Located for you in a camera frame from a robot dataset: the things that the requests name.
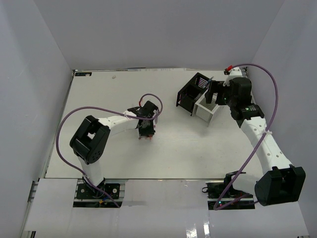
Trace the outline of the white slotted container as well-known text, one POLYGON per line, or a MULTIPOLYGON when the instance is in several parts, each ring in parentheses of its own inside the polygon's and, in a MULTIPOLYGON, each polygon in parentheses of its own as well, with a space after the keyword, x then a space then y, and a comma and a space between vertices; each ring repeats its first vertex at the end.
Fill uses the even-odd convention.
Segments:
POLYGON ((223 109, 223 106, 220 106, 215 103, 216 96, 217 95, 214 95, 212 97, 211 103, 208 104, 206 102, 205 96, 202 95, 194 104, 192 115, 202 119, 207 126, 209 126, 212 123, 212 121, 215 120, 217 115, 223 109))

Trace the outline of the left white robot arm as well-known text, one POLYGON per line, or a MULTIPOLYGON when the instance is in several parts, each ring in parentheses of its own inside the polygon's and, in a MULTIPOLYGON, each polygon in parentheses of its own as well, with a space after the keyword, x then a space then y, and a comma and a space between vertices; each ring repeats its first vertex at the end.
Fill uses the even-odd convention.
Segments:
POLYGON ((123 116, 111 116, 97 119, 87 116, 70 140, 70 147, 84 171, 84 180, 90 181, 87 191, 94 198, 104 194, 104 176, 100 167, 101 158, 107 140, 126 130, 137 129, 139 138, 152 137, 155 134, 152 118, 158 114, 159 108, 147 101, 141 107, 126 110, 123 116))

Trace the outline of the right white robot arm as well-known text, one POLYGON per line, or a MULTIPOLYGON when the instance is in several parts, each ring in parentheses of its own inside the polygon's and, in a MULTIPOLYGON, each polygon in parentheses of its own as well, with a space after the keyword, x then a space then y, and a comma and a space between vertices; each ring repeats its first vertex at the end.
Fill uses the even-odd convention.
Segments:
POLYGON ((252 103, 251 89, 250 79, 244 77, 235 77, 228 82, 213 80, 205 96, 206 102, 210 103, 217 94, 215 103, 230 108, 232 118, 253 147, 242 167, 226 175, 219 197, 226 194, 234 198, 243 191, 255 196, 262 206, 298 201, 306 173, 302 167, 294 166, 280 150, 261 108, 252 103), (253 156, 260 161, 261 178, 250 177, 244 172, 253 156))

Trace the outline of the blue pen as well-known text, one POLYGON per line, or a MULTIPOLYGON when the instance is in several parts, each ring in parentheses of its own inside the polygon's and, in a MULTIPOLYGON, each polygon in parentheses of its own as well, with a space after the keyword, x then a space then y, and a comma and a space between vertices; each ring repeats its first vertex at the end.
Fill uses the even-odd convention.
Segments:
POLYGON ((212 82, 212 80, 213 80, 213 77, 211 77, 211 78, 202 86, 202 88, 203 88, 203 89, 207 88, 207 87, 210 85, 210 83, 212 82))

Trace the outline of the left blue table label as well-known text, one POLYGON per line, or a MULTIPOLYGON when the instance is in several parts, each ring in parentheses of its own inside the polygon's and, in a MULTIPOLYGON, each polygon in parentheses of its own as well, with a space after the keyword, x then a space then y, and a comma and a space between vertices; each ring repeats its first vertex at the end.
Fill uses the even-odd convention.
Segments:
POLYGON ((86 76, 92 76, 92 73, 91 72, 75 72, 74 76, 76 76, 76 77, 79 77, 79 76, 86 77, 86 76))

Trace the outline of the black slotted container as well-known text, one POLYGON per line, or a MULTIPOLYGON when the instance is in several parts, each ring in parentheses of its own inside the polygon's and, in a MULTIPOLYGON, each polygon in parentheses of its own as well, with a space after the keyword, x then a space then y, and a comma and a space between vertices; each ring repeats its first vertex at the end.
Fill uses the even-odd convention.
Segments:
POLYGON ((208 80, 208 77, 197 72, 177 93, 176 106, 182 107, 192 116, 194 104, 208 89, 202 88, 208 80))

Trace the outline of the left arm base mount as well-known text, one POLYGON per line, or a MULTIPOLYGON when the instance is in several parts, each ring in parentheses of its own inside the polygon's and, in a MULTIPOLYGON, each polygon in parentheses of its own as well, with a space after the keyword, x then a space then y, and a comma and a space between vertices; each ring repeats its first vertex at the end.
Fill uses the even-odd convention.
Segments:
POLYGON ((120 208, 125 193, 125 181, 119 179, 106 179, 99 185, 103 192, 96 190, 85 181, 79 179, 76 185, 74 208, 120 208))

